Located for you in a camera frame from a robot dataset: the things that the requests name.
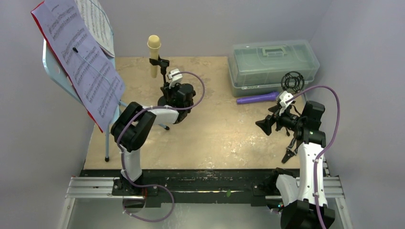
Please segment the purple microphone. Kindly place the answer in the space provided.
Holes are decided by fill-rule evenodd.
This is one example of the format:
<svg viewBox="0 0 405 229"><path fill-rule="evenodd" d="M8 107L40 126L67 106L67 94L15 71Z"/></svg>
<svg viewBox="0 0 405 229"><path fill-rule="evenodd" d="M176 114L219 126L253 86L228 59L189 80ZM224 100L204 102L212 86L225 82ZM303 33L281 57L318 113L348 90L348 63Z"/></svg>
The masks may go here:
<svg viewBox="0 0 405 229"><path fill-rule="evenodd" d="M248 97L238 98L236 104L252 104L259 102L275 101L279 95L279 92L270 92L268 94L254 95Z"/></svg>

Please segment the black round-base clamp stand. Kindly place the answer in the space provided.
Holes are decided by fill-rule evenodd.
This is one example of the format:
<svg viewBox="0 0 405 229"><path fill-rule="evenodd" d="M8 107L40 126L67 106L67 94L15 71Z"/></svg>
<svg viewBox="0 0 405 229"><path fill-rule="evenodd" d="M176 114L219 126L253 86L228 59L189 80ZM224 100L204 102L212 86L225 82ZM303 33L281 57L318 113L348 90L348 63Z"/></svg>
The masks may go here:
<svg viewBox="0 0 405 229"><path fill-rule="evenodd" d="M169 67L169 65L170 65L170 61L169 61L169 60L162 59L162 58L160 58L160 56L159 56L159 59L158 59L158 66L160 67L160 73L161 73L162 78L163 78L163 85L169 84L169 82L167 82L167 79L166 79L167 68ZM174 100L175 100L174 97L173 97L171 100L165 100L165 98L162 96L162 97L158 100L158 106L165 106L165 105L174 106L174 105L173 105L173 104L174 104Z"/></svg>

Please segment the black tripod microphone stand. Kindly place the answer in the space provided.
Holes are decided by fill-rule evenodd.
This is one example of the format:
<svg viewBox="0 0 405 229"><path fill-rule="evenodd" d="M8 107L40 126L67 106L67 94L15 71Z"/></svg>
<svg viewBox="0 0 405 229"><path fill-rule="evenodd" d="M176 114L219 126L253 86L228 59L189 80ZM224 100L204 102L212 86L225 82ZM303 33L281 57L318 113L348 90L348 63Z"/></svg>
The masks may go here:
<svg viewBox="0 0 405 229"><path fill-rule="evenodd" d="M281 78L280 85L283 91L297 94L303 90L305 80L300 72L290 71Z"/></svg>

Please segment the cream recorder flute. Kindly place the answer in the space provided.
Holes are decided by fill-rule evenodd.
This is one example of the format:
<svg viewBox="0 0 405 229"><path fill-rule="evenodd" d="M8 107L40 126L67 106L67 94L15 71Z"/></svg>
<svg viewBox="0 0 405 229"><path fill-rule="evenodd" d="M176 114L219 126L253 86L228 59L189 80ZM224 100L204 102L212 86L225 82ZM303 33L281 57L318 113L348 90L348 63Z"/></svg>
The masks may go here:
<svg viewBox="0 0 405 229"><path fill-rule="evenodd" d="M147 46L149 48L149 63L151 64L150 75L152 78L156 78L158 74L159 50L161 47L159 36L150 35L147 41Z"/></svg>

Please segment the light blue music stand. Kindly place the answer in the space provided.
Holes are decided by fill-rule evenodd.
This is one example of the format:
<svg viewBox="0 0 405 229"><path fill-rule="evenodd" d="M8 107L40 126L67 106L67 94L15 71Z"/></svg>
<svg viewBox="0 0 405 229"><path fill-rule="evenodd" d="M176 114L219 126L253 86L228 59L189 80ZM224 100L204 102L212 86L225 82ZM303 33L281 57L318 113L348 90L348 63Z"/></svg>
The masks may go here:
<svg viewBox="0 0 405 229"><path fill-rule="evenodd" d="M70 83L69 75L64 72L64 67L59 63L59 59L54 55L51 47L46 40L43 41L43 65L48 76L74 99L79 101L89 112L90 117L95 123L101 124L100 128L106 137L105 161L109 161L109 130L108 124L113 124L119 116L119 106L122 104L115 97L114 87L108 84L104 74L95 66L98 58L101 57L101 50L94 48L95 52L91 57L86 58L81 51L73 50L72 53L77 55L79 60L83 61L83 68L88 68L84 77L95 76L94 80L84 79L83 82L89 82L89 86L79 83L79 79L73 79Z"/></svg>

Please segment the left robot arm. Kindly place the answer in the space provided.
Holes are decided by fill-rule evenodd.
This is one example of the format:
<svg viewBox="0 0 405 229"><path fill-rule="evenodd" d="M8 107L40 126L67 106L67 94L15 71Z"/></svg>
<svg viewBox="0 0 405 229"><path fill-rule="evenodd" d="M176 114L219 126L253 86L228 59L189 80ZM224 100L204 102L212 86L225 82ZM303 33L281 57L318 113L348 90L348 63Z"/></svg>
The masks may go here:
<svg viewBox="0 0 405 229"><path fill-rule="evenodd" d="M142 190L142 182L139 180L142 175L140 148L146 142L153 125L178 124L191 112L190 109L183 108L194 105L193 97L196 92L189 83L179 83L173 88L169 88L166 83L161 90L163 96L159 98L158 105L162 109L153 108L142 112L146 106L131 102L110 130L114 141L123 149L121 161L124 167L121 174L127 179L124 189L130 195L137 195Z"/></svg>

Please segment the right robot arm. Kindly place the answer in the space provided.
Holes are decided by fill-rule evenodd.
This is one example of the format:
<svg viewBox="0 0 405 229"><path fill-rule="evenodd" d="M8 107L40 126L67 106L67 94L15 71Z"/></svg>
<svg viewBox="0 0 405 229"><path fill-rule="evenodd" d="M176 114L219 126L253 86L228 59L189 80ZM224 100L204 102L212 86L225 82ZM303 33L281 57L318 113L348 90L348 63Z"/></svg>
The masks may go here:
<svg viewBox="0 0 405 229"><path fill-rule="evenodd" d="M290 112L293 106L279 101L269 109L272 115L256 122L266 135L271 134L273 125L277 131L283 127L293 131L300 160L299 181L281 174L268 181L268 188L282 196L281 228L328 229L334 223L336 213L328 207L325 197L320 155L326 147L326 135L319 130L325 107L307 101L302 114L297 116Z"/></svg>

